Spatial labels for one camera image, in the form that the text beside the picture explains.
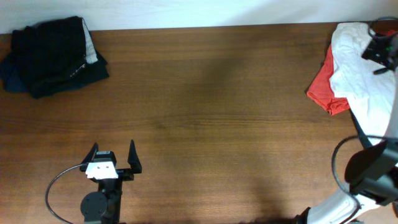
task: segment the blue cloth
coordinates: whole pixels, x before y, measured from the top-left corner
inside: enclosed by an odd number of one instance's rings
[[[15,57],[12,53],[0,62],[0,79],[2,79],[6,91],[17,93],[28,91],[19,78]]]

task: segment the black wire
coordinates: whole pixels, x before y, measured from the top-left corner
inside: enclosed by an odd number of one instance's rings
[[[58,218],[60,221],[62,221],[62,222],[64,222],[64,223],[67,223],[67,224],[73,224],[73,223],[68,222],[68,221],[64,220],[63,218],[61,218],[59,215],[57,215],[57,214],[52,210],[52,208],[51,208],[51,206],[50,206],[50,204],[49,204],[49,193],[50,193],[50,188],[51,188],[51,186],[54,184],[54,182],[55,182],[58,178],[60,178],[63,174],[65,174],[65,173],[67,173],[67,172],[69,172],[69,171],[71,171],[71,170],[73,170],[73,169],[76,169],[77,167],[81,167],[81,166],[83,166],[83,165],[85,165],[85,164],[75,165],[75,166],[73,166],[73,167],[71,167],[71,168],[69,168],[69,169],[66,169],[66,170],[62,171],[60,174],[58,174],[58,176],[56,176],[53,180],[51,180],[49,186],[47,187],[47,190],[45,191],[45,205],[47,206],[47,208],[49,209],[49,211],[51,212],[51,214],[52,214],[53,216],[55,216],[55,218]]]
[[[367,139],[367,138],[376,138],[376,139],[382,139],[382,140],[386,140],[386,141],[398,142],[398,139],[396,139],[396,138],[382,137],[382,136],[372,136],[372,135],[360,135],[360,136],[350,136],[350,137],[344,138],[343,140],[341,140],[337,144],[337,146],[335,147],[335,150],[333,151],[333,155],[331,156],[331,171],[333,173],[335,181],[336,181],[338,187],[340,188],[340,190],[342,192],[344,192],[346,195],[350,196],[356,203],[355,210],[352,212],[352,214],[348,218],[346,218],[341,223],[346,223],[346,222],[350,221],[352,218],[354,218],[355,215],[360,211],[362,206],[361,206],[361,203],[359,202],[359,200],[355,197],[355,195],[352,194],[349,190],[344,188],[344,185],[340,182],[340,179],[338,178],[337,171],[336,171],[336,156],[337,156],[337,152],[340,150],[340,147],[344,143],[346,143],[348,141],[351,141],[351,140],[354,140],[354,139]]]
[[[393,34],[391,34],[391,35],[382,36],[382,37],[378,37],[378,36],[372,34],[372,32],[371,32],[372,27],[373,27],[377,22],[383,21],[383,20],[398,20],[398,17],[395,17],[395,16],[384,16],[384,17],[380,17],[380,18],[376,19],[375,21],[370,22],[370,23],[369,23],[369,26],[368,26],[368,34],[372,37],[372,39],[374,39],[374,40],[388,39],[388,38],[393,37],[393,36],[395,36],[395,35],[398,34],[398,31],[395,32],[395,33],[393,33]]]

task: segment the white wall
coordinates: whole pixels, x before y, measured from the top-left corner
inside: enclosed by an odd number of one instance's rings
[[[398,0],[0,0],[0,33],[74,15],[90,30],[364,21]]]

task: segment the brown wooden surface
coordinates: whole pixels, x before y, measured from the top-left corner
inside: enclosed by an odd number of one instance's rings
[[[237,223],[293,217],[336,189],[330,157],[355,134],[304,94],[336,24],[93,32],[111,77],[39,100],[0,92],[0,223],[59,223],[48,183],[98,142],[143,173],[123,187],[121,221]],[[0,57],[9,51],[0,36]],[[343,148],[339,172],[358,142]],[[74,170],[50,193],[82,223],[96,184]],[[394,223],[390,206],[360,218]]]

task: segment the black cable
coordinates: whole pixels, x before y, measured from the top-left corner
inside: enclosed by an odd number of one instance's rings
[[[348,141],[354,140],[354,139],[367,139],[367,138],[376,138],[376,139],[382,139],[382,140],[386,140],[386,141],[395,141],[398,142],[398,139],[396,138],[390,138],[390,137],[382,137],[382,136],[372,136],[372,135],[364,135],[364,136],[350,136],[347,138],[344,138],[343,140],[341,140],[337,146],[335,147],[335,150],[333,151],[333,154],[331,156],[331,171],[333,173],[333,176],[335,178],[335,181],[338,185],[338,187],[340,188],[340,190],[342,192],[344,192],[346,195],[350,196],[356,203],[356,208],[355,210],[352,212],[352,214],[346,218],[344,221],[342,221],[341,223],[346,223],[349,220],[351,220],[353,217],[355,217],[355,215],[360,211],[360,209],[362,208],[361,203],[359,202],[359,200],[355,197],[354,194],[352,194],[349,190],[344,188],[344,185],[340,182],[340,179],[338,178],[337,175],[337,171],[336,171],[336,156],[337,156],[337,152],[340,150],[340,147],[345,144]]]
[[[75,165],[75,166],[73,166],[73,167],[71,167],[71,168],[69,168],[69,169],[66,169],[66,170],[62,171],[60,174],[58,174],[58,176],[56,176],[53,180],[51,180],[49,186],[47,187],[47,190],[45,191],[45,205],[47,206],[47,208],[49,209],[49,211],[51,212],[51,214],[52,214],[53,216],[55,216],[55,218],[58,218],[59,220],[61,220],[62,222],[66,223],[66,224],[73,224],[73,223],[68,222],[68,221],[64,220],[63,218],[61,218],[59,215],[57,215],[57,214],[52,210],[52,208],[51,208],[51,206],[50,206],[50,204],[49,204],[49,193],[50,193],[50,188],[51,188],[51,186],[54,184],[54,182],[55,182],[58,178],[60,178],[63,174],[65,174],[65,173],[67,173],[67,172],[69,172],[69,171],[71,171],[71,170],[73,170],[73,169],[76,169],[76,168],[78,168],[78,167],[81,167],[81,166],[83,166],[83,165],[85,165],[85,164]]]
[[[382,37],[378,37],[378,36],[372,34],[372,32],[371,32],[372,27],[373,27],[377,22],[379,22],[379,21],[384,21],[384,20],[398,20],[398,17],[395,17],[395,16],[384,16],[384,17],[380,17],[380,18],[376,19],[375,21],[370,22],[370,23],[369,23],[369,26],[368,26],[368,34],[372,37],[372,39],[374,39],[374,40],[388,39],[388,38],[393,37],[393,36],[395,36],[395,35],[398,34],[398,31],[395,32],[395,33],[393,33],[393,34],[391,34],[391,35],[382,36]]]

